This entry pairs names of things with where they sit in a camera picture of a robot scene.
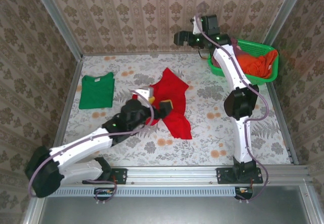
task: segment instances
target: orange cloth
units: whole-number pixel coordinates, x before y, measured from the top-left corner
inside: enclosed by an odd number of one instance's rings
[[[241,54],[236,58],[244,73],[267,79],[271,76],[272,64],[277,56],[277,50],[272,50],[257,58],[250,54]]]

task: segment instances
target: cable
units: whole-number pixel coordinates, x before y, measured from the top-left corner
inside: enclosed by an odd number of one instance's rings
[[[200,49],[199,48],[198,48],[198,54],[202,59],[206,59],[206,60],[208,59],[208,58],[202,57],[202,55],[200,54]]]
[[[253,190],[253,179],[251,178],[250,188]]]
[[[112,194],[111,194],[111,195],[108,197],[108,199],[106,199],[106,200],[103,200],[103,201],[98,200],[98,194],[101,193],[101,192],[104,192],[104,191],[106,191],[106,190],[98,190],[98,191],[96,192],[95,199],[96,199],[96,201],[97,201],[97,204],[98,204],[99,202],[101,202],[101,203],[104,204],[105,202],[111,200],[112,197],[114,197],[114,195],[115,195],[116,192],[117,192],[117,184],[116,184],[115,182],[112,182],[112,181],[105,181],[105,180],[87,180],[87,182],[91,182],[91,183],[107,183],[107,184],[112,184],[112,185],[114,185],[114,190],[113,190]]]
[[[243,77],[242,77],[242,75],[241,75],[241,73],[240,73],[240,71],[239,71],[239,68],[237,67],[237,65],[236,65],[236,63],[235,63],[235,61],[234,61],[234,59],[232,58],[232,56],[231,56],[231,54],[226,50],[226,49],[224,49],[221,45],[219,45],[218,43],[216,43],[215,41],[213,41],[212,39],[210,39],[205,33],[204,33],[204,31],[203,31],[203,29],[200,27],[200,25],[199,25],[199,22],[198,22],[198,19],[200,19],[199,18],[199,14],[198,14],[198,6],[197,6],[197,13],[196,13],[196,15],[195,15],[195,19],[196,19],[196,24],[197,24],[197,27],[198,27],[198,29],[199,29],[199,31],[201,32],[201,34],[209,41],[209,42],[211,42],[212,44],[214,44],[216,47],[218,47],[218,48],[220,48],[220,49],[222,49],[227,55],[228,55],[228,57],[230,58],[230,60],[232,61],[232,63],[233,63],[233,65],[234,65],[234,67],[235,67],[235,70],[236,70],[236,72],[237,72],[237,74],[238,74],[238,76],[239,76],[239,78],[240,78],[240,80],[241,80],[241,82],[246,86],[246,87],[248,87],[254,94],[256,94],[257,96],[259,96],[260,98],[261,98],[261,100],[264,102],[264,104],[265,104],[265,107],[266,107],[266,113],[264,114],[264,116],[262,116],[262,117],[260,117],[260,118],[258,118],[258,119],[251,119],[251,118],[248,118],[248,119],[246,119],[245,121],[244,121],[244,133],[245,133],[245,143],[246,143],[246,147],[247,147],[247,151],[248,151],[248,153],[249,153],[249,155],[250,155],[250,157],[257,163],[257,164],[259,164],[262,168],[263,168],[263,170],[265,171],[265,174],[266,174],[266,179],[265,179],[265,182],[264,182],[264,185],[263,185],[263,187],[262,187],[262,189],[261,189],[261,191],[256,195],[256,196],[254,196],[253,198],[251,198],[251,199],[249,199],[249,200],[246,200],[247,202],[248,201],[252,201],[252,200],[254,200],[254,199],[256,199],[258,196],[260,196],[261,194],[262,194],[262,192],[264,191],[264,189],[266,188],[266,186],[267,186],[267,184],[268,184],[268,179],[269,179],[269,173],[268,173],[268,170],[266,169],[266,167],[261,163],[261,162],[259,162],[253,155],[252,155],[252,153],[251,153],[251,151],[250,151],[250,148],[249,148],[249,140],[248,140],[248,126],[247,126],[247,122],[249,122],[249,121],[261,121],[261,120],[264,120],[268,115],[269,115],[269,105],[268,105],[268,103],[267,103],[267,101],[265,100],[265,98],[259,93],[259,92],[257,92],[256,90],[254,90],[248,83],[246,83],[244,80],[243,80]]]
[[[154,110],[153,110],[153,107],[152,105],[145,99],[145,97],[143,97],[142,95],[140,95],[138,92],[136,91],[131,91],[132,93],[138,95],[139,97],[141,97],[148,105],[149,105],[149,108],[150,108],[150,111],[151,111],[151,118],[150,118],[150,121],[148,122],[147,126],[146,127],[149,127],[152,125],[153,123],[153,120],[154,120]],[[98,134],[98,135],[95,135],[95,136],[92,136],[92,137],[89,137],[89,138],[86,138],[86,139],[83,139],[81,141],[78,141],[76,142],[75,144],[72,144],[70,145],[69,147],[67,148],[64,148],[63,150],[61,150],[60,152],[57,152],[53,155],[51,155],[50,157],[46,158],[46,160],[44,160],[38,167],[37,169],[34,171],[34,174],[31,176],[30,178],[30,181],[28,183],[28,193],[31,197],[37,197],[36,195],[34,195],[31,191],[32,189],[32,183],[34,182],[35,180],[35,177],[37,176],[37,174],[39,173],[39,171],[50,161],[52,160],[53,158],[57,157],[58,155],[61,155],[63,153],[65,153],[66,151],[84,143],[84,142],[87,142],[91,139],[96,139],[96,138],[100,138],[100,137],[106,137],[106,136],[114,136],[114,135],[125,135],[125,134],[136,134],[142,130],[144,130],[146,127],[143,127],[143,128],[140,128],[140,129],[136,129],[136,130],[133,130],[133,131],[129,131],[129,132],[118,132],[118,133],[105,133],[105,134]]]

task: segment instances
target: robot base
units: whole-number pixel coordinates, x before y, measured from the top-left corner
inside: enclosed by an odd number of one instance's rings
[[[260,168],[256,167],[254,160],[247,163],[239,163],[234,158],[233,167],[216,168],[218,184],[251,184],[263,183]]]

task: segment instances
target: table surface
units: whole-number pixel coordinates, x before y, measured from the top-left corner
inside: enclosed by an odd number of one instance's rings
[[[233,126],[223,103],[229,94],[224,77],[211,73],[206,60],[197,54],[154,54],[83,57],[83,68],[75,93],[63,143],[81,138],[108,121],[127,100],[129,90],[155,84],[165,68],[171,69],[189,85],[185,117],[191,124],[192,140],[175,139],[163,121],[124,142],[101,151],[111,166],[232,165]],[[78,108],[84,75],[115,76],[112,108]],[[290,160],[278,126],[266,85],[259,87],[265,96],[269,116],[251,122],[253,153],[263,164],[289,164]],[[253,117],[261,117],[265,106],[258,98]]]

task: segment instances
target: red garment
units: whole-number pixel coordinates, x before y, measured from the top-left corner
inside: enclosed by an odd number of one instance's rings
[[[181,139],[192,139],[190,123],[184,117],[186,110],[186,97],[184,93],[189,86],[172,73],[169,68],[166,68],[163,71],[162,79],[155,85],[151,85],[151,87],[154,89],[153,94],[155,97],[152,105],[156,109],[159,109],[161,101],[168,99],[172,101],[173,110],[163,119],[172,136]]]
[[[237,60],[244,73],[267,79],[272,74],[272,65],[277,56],[277,50],[272,50],[257,58],[249,54],[241,54],[237,56]]]

